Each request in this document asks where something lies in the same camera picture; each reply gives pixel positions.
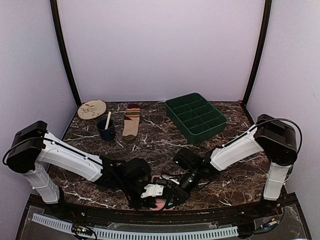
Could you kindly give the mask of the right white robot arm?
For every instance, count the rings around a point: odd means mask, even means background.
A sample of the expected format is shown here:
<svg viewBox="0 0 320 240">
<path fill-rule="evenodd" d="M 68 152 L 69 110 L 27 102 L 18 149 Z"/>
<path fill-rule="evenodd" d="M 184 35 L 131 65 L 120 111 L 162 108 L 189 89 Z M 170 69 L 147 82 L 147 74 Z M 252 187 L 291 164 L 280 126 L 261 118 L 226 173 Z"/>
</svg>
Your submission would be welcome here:
<svg viewBox="0 0 320 240">
<path fill-rule="evenodd" d="M 266 217 L 274 210 L 274 201 L 280 197 L 282 187 L 302 148 L 303 140 L 296 139 L 296 135 L 301 136 L 302 130 L 294 121 L 262 114 L 247 131 L 209 151 L 205 157 L 181 148 L 173 161 L 187 173 L 168 190 L 168 207 L 186 202 L 201 179 L 213 177 L 229 166 L 263 152 L 270 160 L 270 167 L 263 189 L 263 200 L 255 205 L 255 213 Z"/>
</svg>

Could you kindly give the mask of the pink patterned sock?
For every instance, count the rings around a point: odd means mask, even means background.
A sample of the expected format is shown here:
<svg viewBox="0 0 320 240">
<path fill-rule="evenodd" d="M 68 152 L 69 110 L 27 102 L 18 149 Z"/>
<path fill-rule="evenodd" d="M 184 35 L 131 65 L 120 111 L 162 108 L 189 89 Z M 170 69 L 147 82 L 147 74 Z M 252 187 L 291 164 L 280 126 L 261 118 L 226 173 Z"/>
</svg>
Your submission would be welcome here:
<svg viewBox="0 0 320 240">
<path fill-rule="evenodd" d="M 153 175 L 151 178 L 151 182 L 152 183 L 161 183 L 161 184 L 164 184 L 167 186 L 173 185 L 173 182 L 168 180 L 168 178 L 169 178 L 168 176 L 164 176 L 164 178 L 162 178 L 160 175 Z M 167 200 L 166 200 L 165 194 L 163 193 L 160 197 L 156 197 L 156 199 L 155 199 L 156 207 L 154 207 L 154 208 L 150 207 L 149 209 L 151 211 L 160 211 L 165 206 L 166 201 Z"/>
</svg>

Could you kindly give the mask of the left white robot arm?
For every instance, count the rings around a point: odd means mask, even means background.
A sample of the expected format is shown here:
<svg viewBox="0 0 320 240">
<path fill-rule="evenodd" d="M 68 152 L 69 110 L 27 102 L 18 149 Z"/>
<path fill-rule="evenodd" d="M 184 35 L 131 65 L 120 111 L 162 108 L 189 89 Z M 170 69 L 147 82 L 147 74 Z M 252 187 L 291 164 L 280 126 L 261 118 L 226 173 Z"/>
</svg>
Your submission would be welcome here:
<svg viewBox="0 0 320 240">
<path fill-rule="evenodd" d="M 113 160 L 86 153 L 55 137 L 42 120 L 15 134 L 2 163 L 23 175 L 45 204 L 60 218 L 67 218 L 71 208 L 64 202 L 63 190 L 51 180 L 44 169 L 44 163 L 77 174 L 98 186 L 122 190 L 131 208 L 157 207 L 154 196 L 144 196 L 151 180 L 151 168 L 146 160 Z"/>
</svg>

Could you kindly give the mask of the green compartment tray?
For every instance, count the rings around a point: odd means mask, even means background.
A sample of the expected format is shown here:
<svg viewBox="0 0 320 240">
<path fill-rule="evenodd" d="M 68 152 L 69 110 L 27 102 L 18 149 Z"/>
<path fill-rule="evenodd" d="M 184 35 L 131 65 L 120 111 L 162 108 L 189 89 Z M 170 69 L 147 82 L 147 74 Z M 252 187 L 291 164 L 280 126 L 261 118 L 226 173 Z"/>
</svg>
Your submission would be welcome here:
<svg viewBox="0 0 320 240">
<path fill-rule="evenodd" d="M 227 118 L 199 93 L 165 101 L 166 114 L 190 144 L 198 144 L 224 131 Z"/>
</svg>

